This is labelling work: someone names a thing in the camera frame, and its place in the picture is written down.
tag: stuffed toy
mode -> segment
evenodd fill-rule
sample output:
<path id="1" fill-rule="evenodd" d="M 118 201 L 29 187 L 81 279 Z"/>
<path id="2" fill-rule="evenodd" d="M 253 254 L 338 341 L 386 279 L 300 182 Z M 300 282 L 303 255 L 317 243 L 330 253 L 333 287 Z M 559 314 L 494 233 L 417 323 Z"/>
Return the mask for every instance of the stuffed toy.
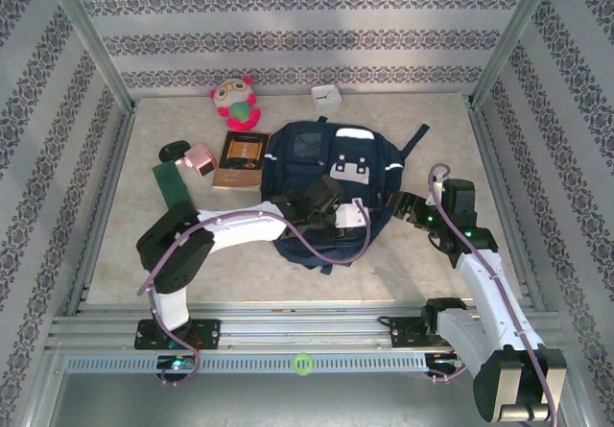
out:
<path id="1" fill-rule="evenodd" d="M 209 93 L 218 113 L 227 117 L 226 124 L 231 130 L 251 130 L 260 120 L 260 109 L 254 106 L 256 95 L 251 90 L 252 83 L 250 77 L 228 79 Z"/>

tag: backpack handle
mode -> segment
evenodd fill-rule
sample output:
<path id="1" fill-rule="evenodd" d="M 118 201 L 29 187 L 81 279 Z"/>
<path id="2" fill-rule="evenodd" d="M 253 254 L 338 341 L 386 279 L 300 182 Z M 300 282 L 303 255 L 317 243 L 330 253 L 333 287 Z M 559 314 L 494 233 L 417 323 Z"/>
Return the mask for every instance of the backpack handle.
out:
<path id="1" fill-rule="evenodd" d="M 401 158 L 403 158 L 403 160 L 408 157 L 415 145 L 420 142 L 420 139 L 422 139 L 424 134 L 426 134 L 426 131 L 428 131 L 430 128 L 431 127 L 429 127 L 426 123 L 423 123 L 422 126 L 418 128 L 418 131 L 415 132 L 413 138 L 410 139 L 403 148 L 403 150 L 401 150 Z"/>

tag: floor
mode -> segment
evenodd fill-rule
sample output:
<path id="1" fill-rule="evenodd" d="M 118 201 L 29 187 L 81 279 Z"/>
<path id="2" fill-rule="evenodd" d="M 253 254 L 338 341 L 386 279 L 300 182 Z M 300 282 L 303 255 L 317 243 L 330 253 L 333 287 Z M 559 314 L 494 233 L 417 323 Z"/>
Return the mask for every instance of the floor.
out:
<path id="1" fill-rule="evenodd" d="M 316 119 L 310 96 L 265 96 L 258 100 L 263 117 L 258 130 L 276 131 L 294 120 Z M 329 121 L 365 125 L 398 147 L 422 123 L 432 128 L 410 155 L 402 188 L 425 195 L 432 164 L 451 165 L 453 177 L 476 185 L 478 224 L 493 232 L 501 247 L 512 289 L 519 288 L 486 180 L 476 141 L 460 94 L 351 95 Z M 219 155 L 224 120 L 208 98 L 144 99 L 138 106 L 126 160 L 106 226 L 87 302 L 127 304 L 146 300 L 135 292 L 145 278 L 136 240 L 166 211 L 151 171 L 159 149 L 172 141 L 202 142 Z M 200 178 L 182 168 L 196 206 L 232 209 L 259 203 L 258 192 L 215 190 L 212 176 Z M 268 301 L 422 301 L 428 297 L 470 295 L 446 256 L 436 252 L 421 232 L 391 221 L 367 254 L 350 268 L 330 276 L 308 271 L 283 259 L 268 242 L 232 247 L 209 256 L 188 288 L 193 302 Z"/>
<path id="2" fill-rule="evenodd" d="M 201 375 L 167 389 L 153 375 L 68 375 L 53 427 L 481 427 L 471 377 L 419 372 Z M 516 427 L 515 422 L 507 423 Z M 548 424 L 534 422 L 531 426 Z"/>

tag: book cover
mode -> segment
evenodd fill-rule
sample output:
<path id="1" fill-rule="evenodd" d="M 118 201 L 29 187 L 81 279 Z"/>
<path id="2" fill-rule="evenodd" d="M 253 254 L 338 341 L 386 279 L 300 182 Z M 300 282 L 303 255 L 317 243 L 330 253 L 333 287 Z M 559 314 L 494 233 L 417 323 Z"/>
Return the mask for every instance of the book cover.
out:
<path id="1" fill-rule="evenodd" d="M 262 165 L 270 134 L 259 131 L 229 131 L 220 164 L 215 170 L 216 189 L 257 189 L 262 180 Z"/>

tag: patterned wallpaper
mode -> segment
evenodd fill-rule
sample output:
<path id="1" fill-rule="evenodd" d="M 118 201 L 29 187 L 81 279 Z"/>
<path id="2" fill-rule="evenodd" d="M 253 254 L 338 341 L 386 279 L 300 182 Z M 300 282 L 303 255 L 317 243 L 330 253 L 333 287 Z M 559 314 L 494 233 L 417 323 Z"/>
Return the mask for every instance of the patterned wallpaper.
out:
<path id="1" fill-rule="evenodd" d="M 22 416 L 97 209 L 119 106 L 56 0 L 0 0 L 0 426 Z"/>
<path id="2" fill-rule="evenodd" d="M 469 94 L 519 0 L 82 0 L 132 95 Z"/>
<path id="3" fill-rule="evenodd" d="M 614 0 L 541 0 L 482 105 L 595 425 L 614 425 Z"/>

